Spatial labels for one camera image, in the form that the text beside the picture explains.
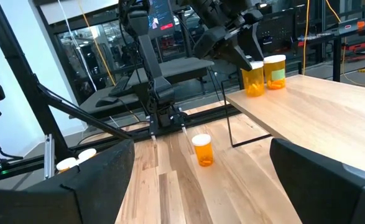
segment pill bottle label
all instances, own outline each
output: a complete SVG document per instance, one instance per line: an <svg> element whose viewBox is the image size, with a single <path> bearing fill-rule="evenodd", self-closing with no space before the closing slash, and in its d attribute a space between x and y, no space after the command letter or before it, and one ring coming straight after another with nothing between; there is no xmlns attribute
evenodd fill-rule
<svg viewBox="0 0 365 224"><path fill-rule="evenodd" d="M272 72L272 81L282 80L286 77L285 69L280 69Z"/></svg>

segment black table leg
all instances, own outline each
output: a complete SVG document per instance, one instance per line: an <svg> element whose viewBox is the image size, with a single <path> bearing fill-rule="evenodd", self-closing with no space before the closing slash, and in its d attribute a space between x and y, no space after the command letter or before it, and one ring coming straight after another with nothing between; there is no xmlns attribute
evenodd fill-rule
<svg viewBox="0 0 365 224"><path fill-rule="evenodd" d="M333 46L333 81L340 82L341 75L341 38L334 40Z"/></svg>
<svg viewBox="0 0 365 224"><path fill-rule="evenodd" d="M259 141L259 140L262 140L262 139L265 139L265 138L272 137L271 134L266 134L266 135L260 136L258 138L254 138L254 139L250 139L250 140L247 140L247 141L243 141L243 142L233 144L232 131L231 131L231 125L230 125L230 122L229 122L228 109L226 107L226 97L225 97L225 90L224 90L224 82L226 82L226 81L229 81L229 80L224 80L224 81L221 82L221 88L222 88L222 95L224 97L224 109L225 109L225 115L226 115L226 122L228 124L229 140L231 141L232 147L239 147L239 146L243 146L245 144L249 144L249 143L256 142L256 141Z"/></svg>

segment black stand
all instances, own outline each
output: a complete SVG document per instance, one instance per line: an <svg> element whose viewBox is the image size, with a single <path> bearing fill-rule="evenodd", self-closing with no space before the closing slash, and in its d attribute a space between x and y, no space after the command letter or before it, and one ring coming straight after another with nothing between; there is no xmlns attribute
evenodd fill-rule
<svg viewBox="0 0 365 224"><path fill-rule="evenodd" d="M231 125L229 123L229 114L228 114L228 110L227 110L226 97L225 97L225 89L224 89L224 82L228 82L228 81L229 80L222 81L221 82L221 88L222 88L222 96L224 97L224 106L223 107L224 107L225 113L226 113L226 122L228 123L229 140L231 141L232 147L239 147L239 146L243 146L245 144L249 144L249 143L252 143L252 142L260 141L260 140L265 139L265 138L272 137L271 134L266 134L266 135L260 136L258 138L254 138L254 139L250 139L250 140L247 140L247 141L243 141L243 142L239 142L239 143L233 144L232 131L231 131Z"/></svg>

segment wooden table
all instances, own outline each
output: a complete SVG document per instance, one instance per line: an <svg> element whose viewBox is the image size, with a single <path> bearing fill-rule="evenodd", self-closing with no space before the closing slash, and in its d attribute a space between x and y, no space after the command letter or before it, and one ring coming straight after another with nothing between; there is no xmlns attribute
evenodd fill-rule
<svg viewBox="0 0 365 224"><path fill-rule="evenodd" d="M244 114L230 121L236 141L267 134ZM209 167L198 165L191 145L199 133L213 138L215 162ZM225 119L189 128L187 135L135 143L136 160L116 223L300 223L276 176L269 146L270 138L232 148Z"/></svg>
<svg viewBox="0 0 365 224"><path fill-rule="evenodd" d="M226 99L274 137L365 170L365 88L296 75L282 90Z"/></svg>

